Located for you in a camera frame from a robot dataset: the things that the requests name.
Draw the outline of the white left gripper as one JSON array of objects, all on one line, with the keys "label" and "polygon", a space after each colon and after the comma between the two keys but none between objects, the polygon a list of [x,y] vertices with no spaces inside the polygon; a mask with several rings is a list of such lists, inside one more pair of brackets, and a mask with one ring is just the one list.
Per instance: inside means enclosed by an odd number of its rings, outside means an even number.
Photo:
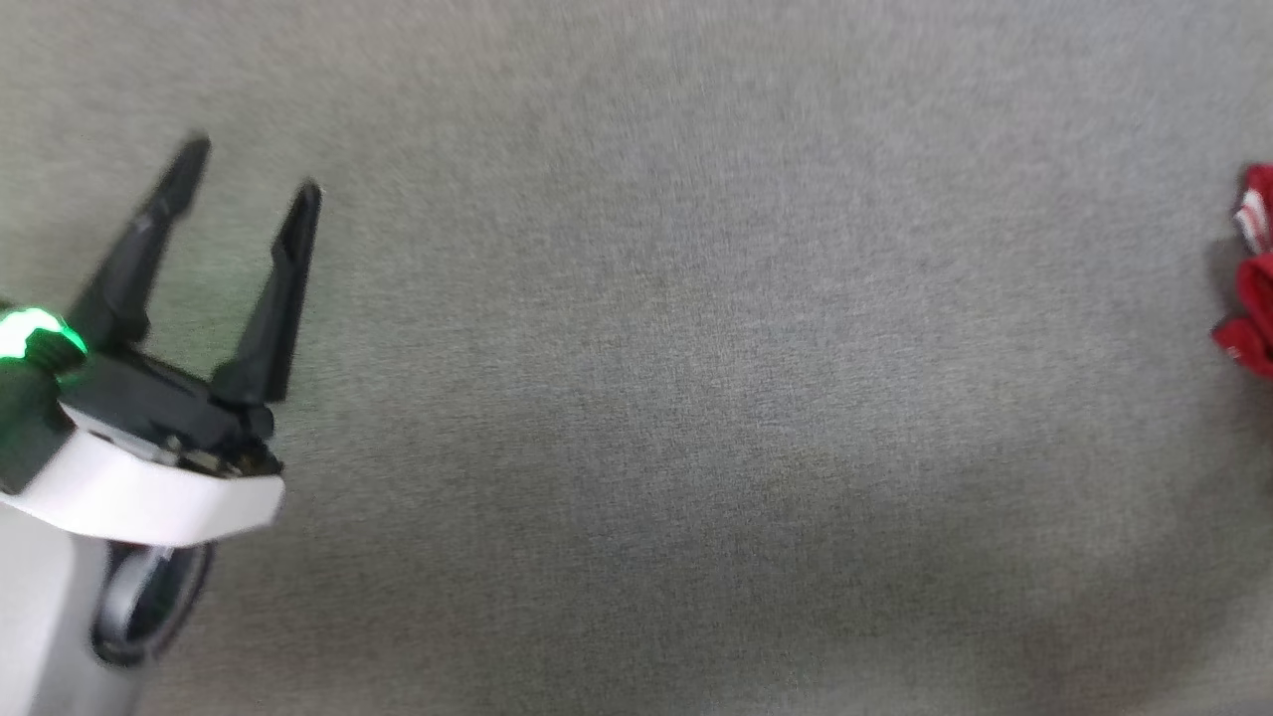
[{"label": "white left gripper", "polygon": [[[140,343],[171,232],[186,217],[211,150],[183,141],[67,313],[90,352]],[[153,547],[196,547],[272,525],[283,465],[269,404],[289,390],[322,190],[298,187],[272,240],[272,271],[211,389],[139,354],[95,355],[61,385],[70,431],[0,506],[65,533]]]}]

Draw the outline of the grey fabric surface cover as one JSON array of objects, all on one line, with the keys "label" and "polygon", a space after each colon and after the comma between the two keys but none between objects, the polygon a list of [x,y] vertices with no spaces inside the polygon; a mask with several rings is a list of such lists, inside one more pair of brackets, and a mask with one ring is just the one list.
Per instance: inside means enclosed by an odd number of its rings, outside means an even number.
[{"label": "grey fabric surface cover", "polygon": [[0,0],[0,294],[193,127],[157,355],[323,213],[139,716],[1273,716],[1273,0]]}]

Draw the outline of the red and white jersey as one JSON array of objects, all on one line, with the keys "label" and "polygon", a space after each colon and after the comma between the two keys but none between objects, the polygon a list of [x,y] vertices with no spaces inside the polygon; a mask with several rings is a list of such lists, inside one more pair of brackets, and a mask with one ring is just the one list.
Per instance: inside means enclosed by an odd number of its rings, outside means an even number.
[{"label": "red and white jersey", "polygon": [[1273,381],[1273,162],[1245,169],[1234,220],[1248,251],[1235,271],[1240,311],[1211,338],[1228,359]]}]

